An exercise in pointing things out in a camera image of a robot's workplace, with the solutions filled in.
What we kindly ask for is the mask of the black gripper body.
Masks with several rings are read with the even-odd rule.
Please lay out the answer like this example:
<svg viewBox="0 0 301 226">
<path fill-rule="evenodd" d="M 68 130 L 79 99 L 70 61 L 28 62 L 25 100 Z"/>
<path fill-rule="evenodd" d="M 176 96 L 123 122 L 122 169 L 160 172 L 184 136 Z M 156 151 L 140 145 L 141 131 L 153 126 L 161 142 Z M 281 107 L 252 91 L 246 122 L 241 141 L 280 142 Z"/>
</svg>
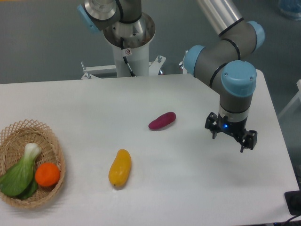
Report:
<svg viewBox="0 0 301 226">
<path fill-rule="evenodd" d="M 241 113 L 232 113 L 219 105 L 214 137 L 222 132 L 233 137 L 237 142 L 242 142 L 246 133 L 245 127 L 248 114 L 249 108 Z"/>
</svg>

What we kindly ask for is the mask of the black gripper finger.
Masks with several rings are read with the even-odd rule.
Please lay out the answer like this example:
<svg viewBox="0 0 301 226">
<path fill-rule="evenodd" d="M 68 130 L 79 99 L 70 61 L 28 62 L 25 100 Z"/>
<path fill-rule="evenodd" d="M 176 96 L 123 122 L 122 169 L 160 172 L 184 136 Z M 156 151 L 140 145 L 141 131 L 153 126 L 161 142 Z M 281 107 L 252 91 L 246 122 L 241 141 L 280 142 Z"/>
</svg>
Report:
<svg viewBox="0 0 301 226">
<path fill-rule="evenodd" d="M 257 144 L 257 136 L 256 130 L 245 130 L 239 142 L 241 144 L 240 152 L 242 153 L 245 149 L 253 150 Z"/>
<path fill-rule="evenodd" d="M 205 128 L 212 133 L 212 139 L 215 139 L 218 134 L 218 116 L 211 112 L 206 118 Z"/>
</svg>

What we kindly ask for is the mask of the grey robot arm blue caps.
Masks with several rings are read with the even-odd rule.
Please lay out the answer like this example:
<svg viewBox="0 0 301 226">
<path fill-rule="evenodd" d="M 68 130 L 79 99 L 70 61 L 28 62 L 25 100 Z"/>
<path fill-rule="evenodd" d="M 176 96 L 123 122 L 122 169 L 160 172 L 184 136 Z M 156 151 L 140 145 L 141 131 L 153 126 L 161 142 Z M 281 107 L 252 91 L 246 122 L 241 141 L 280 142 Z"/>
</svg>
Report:
<svg viewBox="0 0 301 226">
<path fill-rule="evenodd" d="M 220 37 L 212 48 L 190 48 L 183 59 L 187 72 L 220 96 L 219 112 L 208 115 L 205 128 L 213 137 L 220 132 L 233 137 L 242 150 L 254 149 L 257 132 L 247 130 L 246 121 L 257 72 L 243 58 L 263 44 L 264 30 L 245 21 L 230 0 L 200 0 L 198 5 Z M 86 0 L 77 10 L 89 30 L 103 32 L 111 44 L 118 77 L 150 75 L 155 24 L 139 0 Z"/>
</svg>

